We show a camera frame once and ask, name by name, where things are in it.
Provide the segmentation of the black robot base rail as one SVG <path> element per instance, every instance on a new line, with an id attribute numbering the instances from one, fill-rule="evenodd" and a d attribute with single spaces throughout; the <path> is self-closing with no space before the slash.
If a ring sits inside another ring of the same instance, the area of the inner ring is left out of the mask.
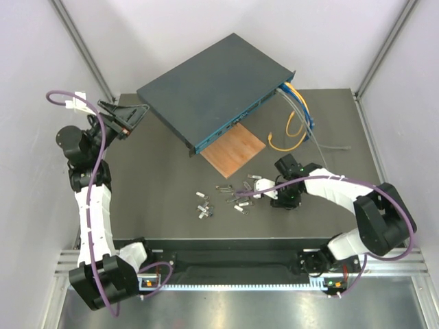
<path id="1" fill-rule="evenodd" d="M 359 273 L 356 256 L 330 265 L 321 254 L 328 239 L 138 239 L 147 264 L 172 265 L 170 284 L 305 283 L 311 275 Z"/>

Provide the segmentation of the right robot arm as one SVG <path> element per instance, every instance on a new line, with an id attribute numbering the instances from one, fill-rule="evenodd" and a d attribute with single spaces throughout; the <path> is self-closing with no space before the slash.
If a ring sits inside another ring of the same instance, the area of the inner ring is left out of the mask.
<path id="1" fill-rule="evenodd" d="M 323 245 L 320 263 L 328 271 L 338 270 L 347 258 L 370 254 L 382 260 L 404 241 L 411 241 L 417 225 L 396 187 L 350 180 L 323 166 L 298 163 L 290 154 L 274 164 L 283 182 L 274 181 L 274 208 L 295 209 L 306 193 L 326 199 L 351 212 L 357 227 L 338 234 Z"/>

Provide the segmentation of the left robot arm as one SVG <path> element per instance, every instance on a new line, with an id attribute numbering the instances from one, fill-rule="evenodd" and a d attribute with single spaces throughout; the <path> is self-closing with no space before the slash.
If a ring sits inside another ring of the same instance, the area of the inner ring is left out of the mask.
<path id="1" fill-rule="evenodd" d="M 118 305 L 139 293 L 137 274 L 156 262 L 143 239 L 116 249 L 110 224 L 111 175 L 104 152 L 141 122 L 149 107 L 99 101 L 102 113 L 90 114 L 90 128 L 63 127 L 56 135 L 69 167 L 69 181 L 80 215 L 80 255 L 69 282 L 91 310 Z"/>

